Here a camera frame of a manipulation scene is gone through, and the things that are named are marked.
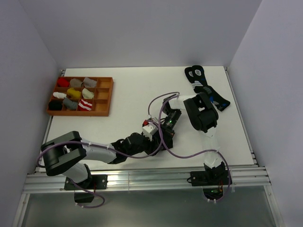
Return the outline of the red white striped sock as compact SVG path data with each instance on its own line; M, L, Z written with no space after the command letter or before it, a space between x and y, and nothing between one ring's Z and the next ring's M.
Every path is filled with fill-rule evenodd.
M81 99L78 103L78 110L79 111L91 111L93 107L93 104L91 102L88 102L84 99Z

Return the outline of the orange compartment tray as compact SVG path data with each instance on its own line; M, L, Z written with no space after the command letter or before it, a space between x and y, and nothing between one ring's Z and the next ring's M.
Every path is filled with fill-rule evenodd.
M51 116L109 116L112 77L59 77L48 103Z

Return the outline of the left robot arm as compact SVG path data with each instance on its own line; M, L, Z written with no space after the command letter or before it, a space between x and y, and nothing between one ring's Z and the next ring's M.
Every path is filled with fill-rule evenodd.
M71 131L41 146L37 166L45 168L48 176L64 175L80 188L87 189L92 184L92 176L89 167L81 164L81 160L117 165L128 158L143 159L154 156L162 148L159 138L149 138L143 133L134 132L116 142L98 144L83 139L77 131Z

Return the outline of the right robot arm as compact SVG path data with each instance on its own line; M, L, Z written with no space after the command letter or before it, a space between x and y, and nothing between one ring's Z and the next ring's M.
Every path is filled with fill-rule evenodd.
M200 92L195 96L171 95L163 100L160 113L167 115L163 126L172 130L176 121L185 110L192 127L199 132L202 139L203 150L189 156L180 156L170 151L160 133L161 142L167 151L174 157L187 159L204 154L205 180L209 184L216 184L226 172L226 161L220 154L220 146L216 137L218 112L214 108L206 93Z

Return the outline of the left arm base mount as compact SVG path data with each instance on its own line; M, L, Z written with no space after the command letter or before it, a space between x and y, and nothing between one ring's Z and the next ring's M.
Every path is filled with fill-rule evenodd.
M80 203L86 205L88 203L93 202L96 197L92 193L95 193L96 190L104 190L107 188L107 175L91 175L83 182L75 183L70 178L66 178L64 184L65 191L76 191L81 190L83 192L75 192L74 193L74 201L76 203Z

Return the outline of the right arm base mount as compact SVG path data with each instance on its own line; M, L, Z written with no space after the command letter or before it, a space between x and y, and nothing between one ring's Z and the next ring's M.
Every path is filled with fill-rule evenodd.
M230 189L232 178L227 170L192 171L187 182L193 187L202 187L203 195L208 201L217 202L224 196L224 187Z

